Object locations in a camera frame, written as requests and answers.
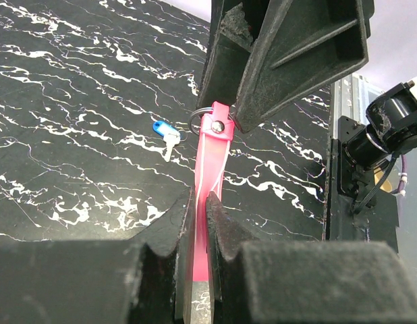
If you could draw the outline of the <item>red strap keychain with ring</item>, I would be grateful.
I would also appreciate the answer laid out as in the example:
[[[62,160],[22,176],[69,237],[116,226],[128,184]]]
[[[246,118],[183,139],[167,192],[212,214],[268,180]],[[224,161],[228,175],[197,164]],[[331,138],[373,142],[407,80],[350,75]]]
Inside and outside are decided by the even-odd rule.
[[[223,174],[234,128],[227,105],[215,101],[202,114],[194,172],[196,219],[192,272],[196,282],[209,280],[206,199],[211,192],[221,198]]]

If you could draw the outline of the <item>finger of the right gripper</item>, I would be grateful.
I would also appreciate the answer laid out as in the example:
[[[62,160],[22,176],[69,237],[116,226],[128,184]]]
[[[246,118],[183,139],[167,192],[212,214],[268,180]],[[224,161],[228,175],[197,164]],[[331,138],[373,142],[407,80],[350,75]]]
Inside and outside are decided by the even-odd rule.
[[[196,107],[217,101],[231,106],[252,52],[269,1],[212,1],[206,61]]]
[[[368,1],[269,1],[238,88],[249,132],[295,100],[368,62]]]

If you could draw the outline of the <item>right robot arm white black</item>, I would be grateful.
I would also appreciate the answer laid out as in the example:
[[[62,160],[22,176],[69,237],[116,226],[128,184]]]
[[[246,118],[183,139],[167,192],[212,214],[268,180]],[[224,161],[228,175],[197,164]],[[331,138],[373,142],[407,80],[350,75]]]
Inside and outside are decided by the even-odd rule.
[[[368,62],[372,1],[213,1],[198,105],[234,105],[247,133],[295,100]],[[417,79],[366,109],[367,125],[335,120],[329,143],[328,240],[393,242],[395,201],[374,180],[417,147]]]

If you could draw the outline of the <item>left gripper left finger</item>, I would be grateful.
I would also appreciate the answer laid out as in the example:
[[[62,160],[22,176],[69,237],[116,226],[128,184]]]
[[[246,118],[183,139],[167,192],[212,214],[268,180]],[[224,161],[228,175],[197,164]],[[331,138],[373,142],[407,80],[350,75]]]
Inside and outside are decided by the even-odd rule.
[[[0,323],[189,323],[194,204],[127,240],[0,244]]]

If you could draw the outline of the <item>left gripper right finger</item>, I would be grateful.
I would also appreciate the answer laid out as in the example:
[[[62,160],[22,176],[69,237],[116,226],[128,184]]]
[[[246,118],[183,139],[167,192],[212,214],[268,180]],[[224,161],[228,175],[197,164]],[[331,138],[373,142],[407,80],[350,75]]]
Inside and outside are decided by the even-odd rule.
[[[417,323],[417,293],[380,242],[262,241],[206,199],[213,323]]]

